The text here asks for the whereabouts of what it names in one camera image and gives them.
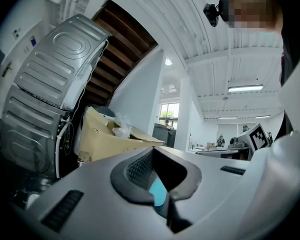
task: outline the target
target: white column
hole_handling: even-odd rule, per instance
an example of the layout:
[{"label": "white column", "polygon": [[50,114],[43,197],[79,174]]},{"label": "white column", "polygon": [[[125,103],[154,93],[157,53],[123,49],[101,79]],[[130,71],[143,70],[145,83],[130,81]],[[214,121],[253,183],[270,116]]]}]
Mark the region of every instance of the white column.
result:
[{"label": "white column", "polygon": [[174,142],[174,148],[180,151],[187,151],[189,145],[190,111],[192,104],[191,92],[192,88],[189,77],[181,78],[178,127]]}]

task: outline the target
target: cardboard box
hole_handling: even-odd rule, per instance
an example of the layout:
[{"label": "cardboard box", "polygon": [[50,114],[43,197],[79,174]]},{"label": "cardboard box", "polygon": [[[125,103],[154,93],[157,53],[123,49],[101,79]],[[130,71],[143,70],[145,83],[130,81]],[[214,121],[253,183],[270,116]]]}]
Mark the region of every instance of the cardboard box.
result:
[{"label": "cardboard box", "polygon": [[135,127],[132,127],[130,138],[116,137],[112,129],[120,125],[119,122],[106,119],[90,107],[83,122],[79,158],[88,163],[135,149],[163,145],[163,141]]}]

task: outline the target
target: black vent grille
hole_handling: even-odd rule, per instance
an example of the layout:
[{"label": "black vent grille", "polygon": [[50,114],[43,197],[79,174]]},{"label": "black vent grille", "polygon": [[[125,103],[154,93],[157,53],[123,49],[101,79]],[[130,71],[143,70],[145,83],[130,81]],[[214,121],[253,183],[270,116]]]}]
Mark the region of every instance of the black vent grille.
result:
[{"label": "black vent grille", "polygon": [[234,168],[234,167],[230,167],[230,166],[223,166],[220,168],[221,171],[225,171],[227,173],[231,173],[231,174],[238,174],[238,175],[244,175],[245,171],[244,169],[238,169],[238,168]]},{"label": "black vent grille", "polygon": [[84,193],[78,190],[70,190],[41,223],[53,231],[59,232],[83,195]]}]

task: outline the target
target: camera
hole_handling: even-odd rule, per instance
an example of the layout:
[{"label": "camera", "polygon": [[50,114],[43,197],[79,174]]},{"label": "camera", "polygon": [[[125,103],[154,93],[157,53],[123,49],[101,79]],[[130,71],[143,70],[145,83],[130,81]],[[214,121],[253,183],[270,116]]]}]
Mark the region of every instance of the camera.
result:
[{"label": "camera", "polygon": [[207,3],[203,9],[203,13],[207,17],[211,26],[216,27],[219,22],[219,12],[216,9],[216,6],[211,3]]}]

